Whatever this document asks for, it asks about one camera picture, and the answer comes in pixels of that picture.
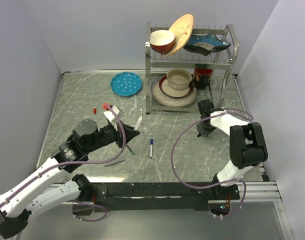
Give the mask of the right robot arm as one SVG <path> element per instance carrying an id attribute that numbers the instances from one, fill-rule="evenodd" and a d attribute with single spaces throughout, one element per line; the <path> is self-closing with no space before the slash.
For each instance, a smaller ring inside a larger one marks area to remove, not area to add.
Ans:
<path id="1" fill-rule="evenodd" d="M 268 159 L 268 150 L 262 126 L 236 117 L 237 110 L 232 108 L 215 108 L 211 100 L 197 103 L 200 118 L 197 124 L 198 137 L 208 136 L 214 130 L 221 130 L 229 137 L 229 158 L 225 167 L 213 180 L 211 193 L 216 199 L 223 199 L 229 193 L 229 187 L 237 183 L 243 175 Z"/>

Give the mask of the blue white marker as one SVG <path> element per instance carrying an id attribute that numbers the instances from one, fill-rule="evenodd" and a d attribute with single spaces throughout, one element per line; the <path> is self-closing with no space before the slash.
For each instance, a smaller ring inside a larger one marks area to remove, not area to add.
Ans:
<path id="1" fill-rule="evenodd" d="M 149 151 L 149 157 L 153 158 L 153 143 L 150 143 L 150 151 Z"/>

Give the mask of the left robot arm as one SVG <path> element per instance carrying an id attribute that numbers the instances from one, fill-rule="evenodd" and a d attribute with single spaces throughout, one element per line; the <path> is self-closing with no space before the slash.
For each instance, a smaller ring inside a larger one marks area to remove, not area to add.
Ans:
<path id="1" fill-rule="evenodd" d="M 94 120 L 82 120 L 41 167 L 0 195 L 0 235 L 4 239 L 16 236 L 30 220 L 63 202 L 88 200 L 93 186 L 83 174 L 51 191 L 45 190 L 87 162 L 89 153 L 112 143 L 121 148 L 139 134 L 140 131 L 124 123 L 117 127 L 108 123 L 98 128 Z"/>

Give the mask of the black white marker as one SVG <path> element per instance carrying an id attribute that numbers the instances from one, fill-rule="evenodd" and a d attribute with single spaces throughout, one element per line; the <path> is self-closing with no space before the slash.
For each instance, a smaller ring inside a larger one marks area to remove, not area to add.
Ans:
<path id="1" fill-rule="evenodd" d="M 141 122 L 142 122 L 142 118 L 143 118 L 142 115 L 138 118 L 138 120 L 137 120 L 137 122 L 136 122 L 136 124 L 135 124 L 135 126 L 134 126 L 134 130 L 135 130 L 135 131 L 137 131 L 137 130 L 139 129 L 139 126 L 140 126 L 140 124 L 141 124 Z"/>

